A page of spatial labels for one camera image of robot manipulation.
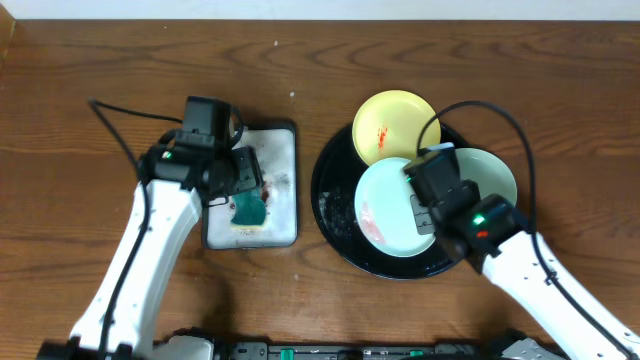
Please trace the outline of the light green plate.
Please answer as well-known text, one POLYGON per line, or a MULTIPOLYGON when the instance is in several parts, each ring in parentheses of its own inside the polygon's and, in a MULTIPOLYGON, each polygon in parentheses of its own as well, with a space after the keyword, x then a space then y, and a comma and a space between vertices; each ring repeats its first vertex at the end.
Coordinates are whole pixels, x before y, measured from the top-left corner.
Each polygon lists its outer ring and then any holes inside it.
POLYGON ((366 240, 386 255, 419 255, 435 242, 434 227, 408 182, 409 161, 392 157, 371 165, 357 183, 354 210, 366 240))
POLYGON ((462 180, 474 181, 482 199, 497 194, 512 206, 517 203, 517 183, 509 167, 497 156, 476 148, 455 150, 462 180))

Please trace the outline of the green yellow sponge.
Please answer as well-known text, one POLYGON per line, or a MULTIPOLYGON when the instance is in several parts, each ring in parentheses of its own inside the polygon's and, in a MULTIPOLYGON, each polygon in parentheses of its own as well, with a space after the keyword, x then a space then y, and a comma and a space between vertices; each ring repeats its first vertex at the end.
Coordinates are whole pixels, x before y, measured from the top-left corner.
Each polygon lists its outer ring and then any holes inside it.
POLYGON ((267 207, 261 189, 236 194, 232 200, 235 212, 230 224, 233 229, 254 230, 264 226, 267 207))

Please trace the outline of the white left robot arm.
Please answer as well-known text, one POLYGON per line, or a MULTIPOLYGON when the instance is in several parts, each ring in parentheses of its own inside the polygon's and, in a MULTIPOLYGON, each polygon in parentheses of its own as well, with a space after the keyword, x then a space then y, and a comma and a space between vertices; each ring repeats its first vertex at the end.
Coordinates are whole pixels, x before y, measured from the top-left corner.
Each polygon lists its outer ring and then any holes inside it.
POLYGON ((74 325, 77 353, 90 359, 156 359, 155 325, 184 242, 210 208, 262 184, 252 148, 181 129, 165 133, 135 162, 132 212, 100 288, 74 325))

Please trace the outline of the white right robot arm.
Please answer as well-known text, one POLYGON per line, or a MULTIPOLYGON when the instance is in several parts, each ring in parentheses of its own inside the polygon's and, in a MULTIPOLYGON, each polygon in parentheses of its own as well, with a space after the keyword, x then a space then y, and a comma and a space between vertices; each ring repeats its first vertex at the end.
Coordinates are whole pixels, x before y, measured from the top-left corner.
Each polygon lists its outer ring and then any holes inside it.
POLYGON ((638 336, 567 271, 531 218, 461 178, 453 150, 430 151, 403 171, 436 244, 519 303, 569 358, 638 358, 638 336))

